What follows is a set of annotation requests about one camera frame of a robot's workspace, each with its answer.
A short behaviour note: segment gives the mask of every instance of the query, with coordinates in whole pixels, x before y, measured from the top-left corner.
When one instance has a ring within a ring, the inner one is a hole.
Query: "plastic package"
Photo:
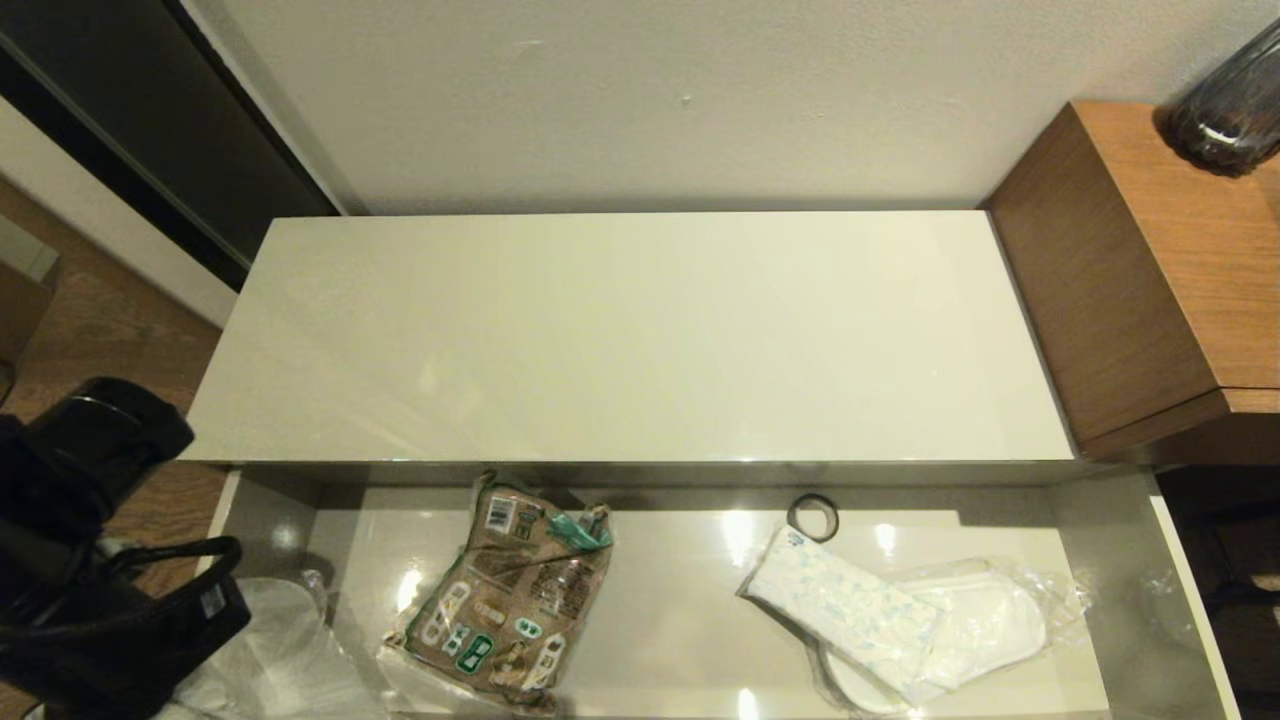
[[[1280,20],[1271,23],[1156,118],[1192,164],[1238,177],[1280,149]]]
[[[466,547],[401,615],[379,665],[401,694],[453,711],[556,715],[549,689],[609,566],[608,507],[575,520],[494,473],[481,478],[472,507]]]
[[[1068,578],[974,557],[878,578],[781,528],[739,591],[812,637],[824,697],[856,716],[905,714],[1087,637]]]
[[[305,577],[306,587],[238,580],[253,619],[178,687],[157,719],[385,719],[324,624],[325,606],[315,596],[317,578],[317,573]]]

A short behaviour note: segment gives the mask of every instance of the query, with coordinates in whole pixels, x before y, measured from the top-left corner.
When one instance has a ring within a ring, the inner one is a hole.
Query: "brown snack bag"
[[[480,700],[554,715],[548,691],[609,568],[609,510],[589,507],[575,520],[494,478],[481,479],[462,555],[387,644]]]

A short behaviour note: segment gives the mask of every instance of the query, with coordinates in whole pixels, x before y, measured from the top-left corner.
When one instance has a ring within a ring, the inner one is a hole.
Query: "drawer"
[[[815,691],[804,644],[733,594],[785,509],[817,489],[841,509],[828,547],[868,570],[995,555],[1087,588],[1087,624],[1074,642],[945,696],[922,716],[1239,717],[1144,469],[1065,480],[1036,464],[516,470],[544,493],[614,509],[609,577],[559,685],[576,716],[740,717],[748,706],[759,717],[847,716]],[[242,577],[320,570],[339,642],[385,691],[374,652],[417,584],[443,575],[465,542],[477,471],[250,465],[232,473],[212,532],[244,543]],[[919,474],[928,486],[904,483]],[[983,474],[1000,484],[974,484]],[[695,477],[709,479],[690,483]]]

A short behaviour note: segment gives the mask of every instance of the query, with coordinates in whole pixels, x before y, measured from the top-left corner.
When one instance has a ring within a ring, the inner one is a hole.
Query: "wooden floor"
[[[186,413],[218,343],[218,329],[3,179],[0,213],[61,255],[52,306],[27,346],[0,413],[29,420],[97,375],[136,382]],[[202,538],[224,480],[223,470],[170,462],[124,503],[108,534],[151,546]],[[163,594],[193,569],[195,561],[159,565],[140,584]],[[0,685],[0,719],[19,717],[31,705],[31,698]]]

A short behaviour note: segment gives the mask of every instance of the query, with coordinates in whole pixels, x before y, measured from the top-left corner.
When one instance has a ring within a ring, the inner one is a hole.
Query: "white wall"
[[[0,99],[0,174],[200,316],[221,328],[236,292]]]
[[[353,213],[965,208],[1275,0],[187,0]]]

